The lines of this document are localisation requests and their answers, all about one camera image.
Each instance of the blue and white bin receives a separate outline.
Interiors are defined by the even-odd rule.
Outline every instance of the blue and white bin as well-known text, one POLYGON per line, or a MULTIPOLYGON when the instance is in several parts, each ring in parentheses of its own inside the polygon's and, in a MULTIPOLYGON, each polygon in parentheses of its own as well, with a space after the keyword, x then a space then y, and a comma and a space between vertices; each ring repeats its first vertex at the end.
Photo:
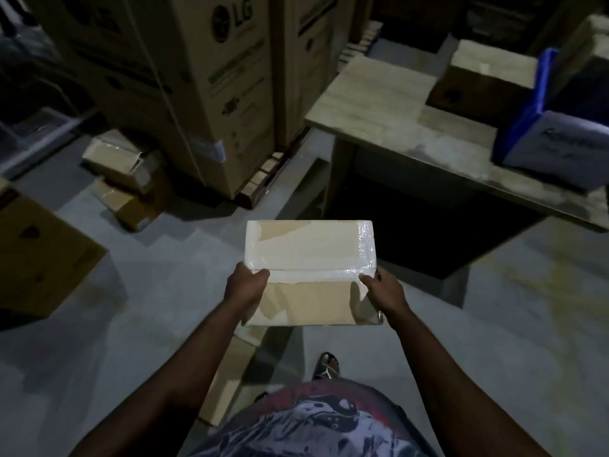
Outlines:
POLYGON ((493 162, 594 191, 609 184, 609 127, 544 109, 550 65, 557 53, 547 49, 541 54, 531 98, 520 117, 499 131, 493 162))

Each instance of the flip-flop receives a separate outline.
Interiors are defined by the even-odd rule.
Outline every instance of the flip-flop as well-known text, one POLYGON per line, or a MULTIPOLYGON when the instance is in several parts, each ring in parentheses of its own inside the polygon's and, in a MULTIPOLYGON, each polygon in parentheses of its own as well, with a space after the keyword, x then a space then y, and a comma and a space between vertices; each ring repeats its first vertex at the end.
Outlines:
POLYGON ((313 379, 312 380, 332 380, 334 378, 338 378, 340 376, 339 372, 337 372, 334 368, 331 368, 325 361, 324 356, 328 357, 328 362, 331 360, 336 361, 336 364, 339 363, 339 360, 336 359, 331 353, 322 353, 319 356, 319 360, 315 366, 315 370, 313 371, 313 379))

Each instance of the shirt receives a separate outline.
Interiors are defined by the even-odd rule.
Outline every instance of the shirt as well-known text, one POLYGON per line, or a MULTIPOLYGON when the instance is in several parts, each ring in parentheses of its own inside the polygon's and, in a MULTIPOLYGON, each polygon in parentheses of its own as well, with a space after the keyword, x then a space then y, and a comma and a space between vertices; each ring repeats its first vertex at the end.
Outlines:
POLYGON ((239 412, 192 457, 435 457, 404 411, 377 390, 315 380, 239 412))

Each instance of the pallet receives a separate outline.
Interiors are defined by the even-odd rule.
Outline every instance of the pallet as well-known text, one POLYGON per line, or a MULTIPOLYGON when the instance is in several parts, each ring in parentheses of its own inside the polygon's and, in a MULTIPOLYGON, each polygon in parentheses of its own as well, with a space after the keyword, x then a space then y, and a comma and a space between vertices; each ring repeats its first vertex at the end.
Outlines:
POLYGON ((303 146, 310 134, 310 128, 305 127, 286 151, 277 151, 269 157, 262 167, 256 172, 252 179, 246 184, 240 193, 234 198, 234 203, 247 210, 253 210, 263 199, 270 187, 277 181, 287 163, 303 146))
POLYGON ((382 22, 368 21, 368 26, 366 27, 359 44, 347 43, 346 48, 340 54, 337 69, 338 73, 341 73, 342 69, 344 69, 353 58, 368 55, 370 47, 378 40, 382 28, 382 22))

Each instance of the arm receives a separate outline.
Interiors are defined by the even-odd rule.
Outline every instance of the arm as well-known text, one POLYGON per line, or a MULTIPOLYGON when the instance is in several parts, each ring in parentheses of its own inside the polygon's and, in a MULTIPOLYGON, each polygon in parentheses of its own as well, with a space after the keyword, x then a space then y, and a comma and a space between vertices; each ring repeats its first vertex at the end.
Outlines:
POLYGON ((452 359, 410 310, 398 280, 382 268, 360 275, 398 333, 442 450, 450 457, 549 457, 452 359))
POLYGON ((232 333, 246 309, 259 302, 268 279, 268 270, 252 274, 239 263, 216 309, 70 455, 175 456, 203 405, 232 333))

